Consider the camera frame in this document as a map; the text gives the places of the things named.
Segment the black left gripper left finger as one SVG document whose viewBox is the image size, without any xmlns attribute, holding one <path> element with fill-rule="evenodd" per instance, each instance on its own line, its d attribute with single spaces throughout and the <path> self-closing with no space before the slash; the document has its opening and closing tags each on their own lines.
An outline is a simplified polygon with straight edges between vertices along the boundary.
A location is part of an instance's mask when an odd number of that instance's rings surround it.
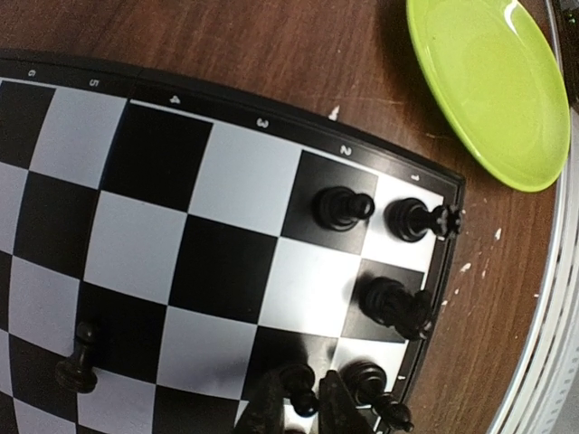
<svg viewBox="0 0 579 434">
<path fill-rule="evenodd" d="M 282 375 L 284 368 L 265 373 L 233 428 L 238 434 L 280 434 L 285 430 Z"/>
</svg>

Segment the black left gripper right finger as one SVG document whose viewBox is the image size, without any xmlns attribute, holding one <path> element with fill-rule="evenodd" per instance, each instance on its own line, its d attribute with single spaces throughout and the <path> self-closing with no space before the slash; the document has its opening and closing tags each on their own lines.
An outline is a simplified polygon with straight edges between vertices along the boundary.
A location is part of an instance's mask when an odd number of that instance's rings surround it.
<svg viewBox="0 0 579 434">
<path fill-rule="evenodd" d="M 374 433 L 356 408 L 343 380 L 335 370 L 319 381 L 318 432 L 321 434 Z"/>
</svg>

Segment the black and grey chessboard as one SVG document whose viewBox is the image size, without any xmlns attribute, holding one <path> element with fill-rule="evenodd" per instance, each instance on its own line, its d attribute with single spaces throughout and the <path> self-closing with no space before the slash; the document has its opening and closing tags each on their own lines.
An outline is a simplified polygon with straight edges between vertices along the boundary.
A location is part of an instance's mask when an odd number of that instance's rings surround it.
<svg viewBox="0 0 579 434">
<path fill-rule="evenodd" d="M 350 231 L 312 201 L 374 199 Z M 358 360 L 407 401 L 428 346 L 359 306 L 374 278 L 440 308 L 455 242 L 395 237 L 384 211 L 462 205 L 464 179 L 319 115 L 110 61 L 1 53 L 1 430 L 228 433 L 261 377 Z M 55 380 L 80 322 L 93 392 Z"/>
</svg>

